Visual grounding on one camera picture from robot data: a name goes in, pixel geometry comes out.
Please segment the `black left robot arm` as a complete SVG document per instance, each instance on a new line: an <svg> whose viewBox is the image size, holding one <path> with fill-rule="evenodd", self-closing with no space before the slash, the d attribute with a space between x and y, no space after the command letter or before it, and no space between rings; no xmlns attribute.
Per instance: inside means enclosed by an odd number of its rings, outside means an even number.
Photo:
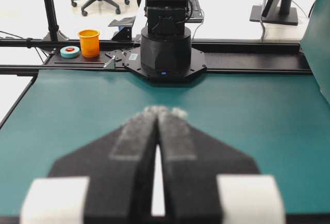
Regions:
<svg viewBox="0 0 330 224"><path fill-rule="evenodd" d="M204 71L205 55L192 48L191 31L185 26L192 11L190 0L145 0L147 25L124 67L155 82L188 82Z"/></svg>

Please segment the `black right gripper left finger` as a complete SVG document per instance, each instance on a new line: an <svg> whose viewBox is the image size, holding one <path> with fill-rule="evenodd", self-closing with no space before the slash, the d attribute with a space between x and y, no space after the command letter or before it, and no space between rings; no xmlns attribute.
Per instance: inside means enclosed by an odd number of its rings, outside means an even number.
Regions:
<svg viewBox="0 0 330 224"><path fill-rule="evenodd" d="M129 223L150 205L157 114L147 109L34 179L21 223Z"/></svg>

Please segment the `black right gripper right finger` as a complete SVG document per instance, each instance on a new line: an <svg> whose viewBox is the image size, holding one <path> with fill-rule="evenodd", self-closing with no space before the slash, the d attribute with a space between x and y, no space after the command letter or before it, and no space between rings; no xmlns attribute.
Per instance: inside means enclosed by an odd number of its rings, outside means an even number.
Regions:
<svg viewBox="0 0 330 224"><path fill-rule="evenodd" d="M248 154L158 112L166 211L175 223L285 223L281 193Z"/></svg>

